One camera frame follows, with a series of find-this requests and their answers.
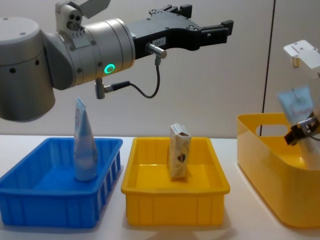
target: small box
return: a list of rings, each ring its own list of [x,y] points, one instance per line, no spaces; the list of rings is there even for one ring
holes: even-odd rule
[[[185,126],[178,123],[170,127],[170,145],[167,165],[172,178],[186,176],[191,136]]]

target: black cable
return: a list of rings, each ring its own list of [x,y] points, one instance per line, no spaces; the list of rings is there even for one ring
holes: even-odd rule
[[[152,99],[154,98],[157,93],[158,93],[158,90],[159,90],[159,87],[160,87],[160,72],[159,72],[159,66],[155,66],[155,69],[156,69],[156,77],[157,77],[157,81],[156,81],[156,88],[155,88],[155,91],[152,95],[146,95],[137,85],[133,84],[130,82],[130,86],[134,87],[135,89],[137,89],[139,91],[139,93],[141,93],[145,98],[147,99]]]
[[[265,83],[264,83],[263,102],[262,102],[262,111],[261,111],[262,113],[265,112],[267,83],[268,83],[268,76],[269,76],[269,65],[270,65],[271,46],[272,46],[272,34],[274,31],[274,22],[275,22],[275,12],[276,12],[276,0],[273,0],[271,29],[270,29],[270,38],[269,38],[269,50],[268,50],[268,59],[266,63]],[[262,135],[262,125],[260,125],[260,136],[261,135]]]
[[[320,139],[319,139],[319,138],[316,138],[316,137],[314,137],[314,136],[309,135],[309,138],[320,142]]]

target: yellow plastic bin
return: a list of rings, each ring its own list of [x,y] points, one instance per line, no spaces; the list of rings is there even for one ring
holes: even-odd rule
[[[237,117],[238,164],[260,196],[285,224],[320,227],[320,170],[308,170],[297,146],[284,136],[257,136],[260,125],[286,125],[283,113]]]
[[[187,177],[170,178],[169,137],[133,140],[121,191],[131,225],[220,225],[230,186],[209,138],[192,137]]]

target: toothpaste tube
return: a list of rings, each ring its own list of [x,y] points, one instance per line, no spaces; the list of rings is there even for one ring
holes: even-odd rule
[[[98,152],[92,135],[86,105],[79,97],[75,105],[74,170],[78,181],[90,181],[97,176]]]
[[[278,94],[278,100],[291,125],[306,120],[314,108],[310,90],[307,86],[281,92]]]

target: gray cylindrical joint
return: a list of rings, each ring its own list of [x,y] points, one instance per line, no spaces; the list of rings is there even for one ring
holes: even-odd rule
[[[38,118],[55,104],[39,25],[0,17],[0,33],[0,118]]]
[[[96,73],[96,78],[111,75],[130,68],[136,59],[135,44],[127,26],[120,19],[109,19],[85,25],[84,28],[95,42],[89,46],[96,62],[101,63],[98,69],[92,71]],[[92,81],[83,73],[82,83]]]
[[[146,50],[148,51],[148,53],[155,54],[161,59],[164,59],[167,56],[166,50],[163,50],[162,48],[160,48],[152,43],[149,43],[146,46]]]

